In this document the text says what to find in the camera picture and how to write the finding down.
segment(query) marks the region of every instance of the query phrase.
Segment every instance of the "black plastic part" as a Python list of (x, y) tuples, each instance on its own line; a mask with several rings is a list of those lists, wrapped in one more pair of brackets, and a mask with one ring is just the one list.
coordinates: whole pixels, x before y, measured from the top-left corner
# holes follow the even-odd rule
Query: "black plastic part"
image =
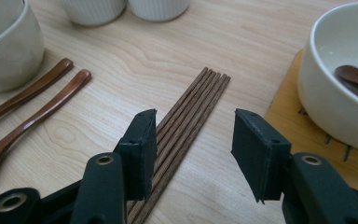
[(76, 181), (42, 199), (44, 223), (69, 223), (80, 183), (80, 180)]
[(311, 224), (358, 223), (358, 195), (324, 158), (297, 153), (290, 175)]
[(237, 109), (231, 153), (257, 201), (280, 200), (291, 144), (256, 113)]
[(123, 160), (128, 201), (147, 201), (150, 196), (157, 157), (156, 113), (151, 109), (136, 115), (115, 148)]
[(293, 203), (286, 195), (283, 198), (282, 211), (287, 224), (310, 223), (310, 219), (302, 204)]
[(0, 195), (0, 224), (41, 223), (42, 209), (36, 189), (12, 189)]
[(127, 223), (123, 181), (117, 153), (103, 153), (89, 159), (70, 223)]

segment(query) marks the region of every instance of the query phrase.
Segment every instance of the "spoon in bowl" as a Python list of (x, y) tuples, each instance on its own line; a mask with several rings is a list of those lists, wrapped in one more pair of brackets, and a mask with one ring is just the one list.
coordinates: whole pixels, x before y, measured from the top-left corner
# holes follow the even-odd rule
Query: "spoon in bowl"
[(335, 74), (346, 81), (358, 84), (358, 67), (342, 65), (336, 68)]

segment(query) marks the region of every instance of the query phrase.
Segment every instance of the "white ramekin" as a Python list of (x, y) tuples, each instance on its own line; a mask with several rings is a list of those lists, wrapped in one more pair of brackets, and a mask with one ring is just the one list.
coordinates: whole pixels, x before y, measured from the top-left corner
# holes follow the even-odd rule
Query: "white ramekin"
[(169, 21), (185, 12), (190, 0), (129, 0), (133, 14), (146, 21)]
[(0, 91), (19, 87), (33, 77), (45, 51), (42, 31), (29, 0), (20, 16), (0, 34)]
[(119, 16), (125, 6), (125, 0), (63, 0), (69, 20), (85, 26), (106, 24)]

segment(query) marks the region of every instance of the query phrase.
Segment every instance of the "wood grain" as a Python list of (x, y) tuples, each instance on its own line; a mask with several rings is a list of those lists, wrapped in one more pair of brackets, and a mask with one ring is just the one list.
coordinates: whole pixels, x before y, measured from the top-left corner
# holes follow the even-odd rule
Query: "wood grain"
[[(27, 187), (44, 197), (76, 182), (90, 157), (114, 149), (133, 116), (156, 108), (159, 124), (207, 66), (231, 81), (146, 223), (284, 223), (282, 203), (256, 203), (230, 154), (234, 111), (265, 115), (312, 24), (349, 2), (191, 0), (172, 21), (143, 21), (127, 7), (104, 26), (82, 27), (68, 20), (61, 0), (30, 0), (46, 46), (35, 77), (65, 57), (76, 66), (32, 104), (2, 118), (0, 139), (81, 68), (93, 79), (12, 146), (0, 168), (0, 193)], [(24, 88), (0, 93), (0, 104)]]
[(91, 79), (91, 73), (87, 70), (81, 70), (65, 86), (51, 101), (38, 110), (35, 114), (24, 121), (19, 127), (0, 140), (0, 164), (7, 154), (11, 145), (16, 142), (23, 134), (34, 126), (37, 126), (57, 110), (59, 110), (66, 102), (68, 102), (82, 87), (84, 87)]

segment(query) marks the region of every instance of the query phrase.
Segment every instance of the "bowl rim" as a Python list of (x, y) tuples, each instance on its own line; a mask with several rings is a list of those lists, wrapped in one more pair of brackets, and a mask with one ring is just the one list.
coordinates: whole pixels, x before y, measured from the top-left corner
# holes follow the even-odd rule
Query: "bowl rim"
[(3, 37), (9, 35), (14, 29), (16, 29), (16, 27), (19, 26), (19, 24), (24, 20), (25, 16), (27, 15), (30, 9), (29, 0), (22, 0), (22, 2), (24, 3), (24, 7), (22, 8), (20, 16), (4, 32), (0, 34), (0, 40)]
[(316, 64), (318, 65), (318, 67), (320, 69), (322, 69), (322, 71), (324, 72), (324, 76), (327, 77), (327, 79), (333, 83), (333, 85), (335, 87), (337, 87), (337, 89), (342, 92), (345, 96), (347, 96), (351, 101), (353, 101), (355, 104), (358, 105), (358, 96), (353, 93), (351, 90), (349, 90), (347, 87), (345, 87), (341, 82), (338, 81), (338, 79), (334, 76), (334, 74), (332, 74), (332, 72), (330, 72), (324, 65), (324, 61), (321, 59), (320, 54), (318, 53), (318, 50), (316, 49), (316, 44), (315, 44), (315, 34), (317, 29), (319, 28), (320, 24), (322, 23), (322, 21), (326, 20), (328, 17), (330, 17), (333, 14), (336, 14), (336, 12), (341, 11), (343, 9), (347, 9), (349, 7), (354, 7), (354, 6), (358, 6), (358, 2), (355, 3), (349, 3), (349, 4), (345, 4), (339, 7), (335, 7), (327, 12), (325, 12), (312, 26), (311, 31), (310, 31), (310, 52), (313, 55), (313, 57), (315, 58)]

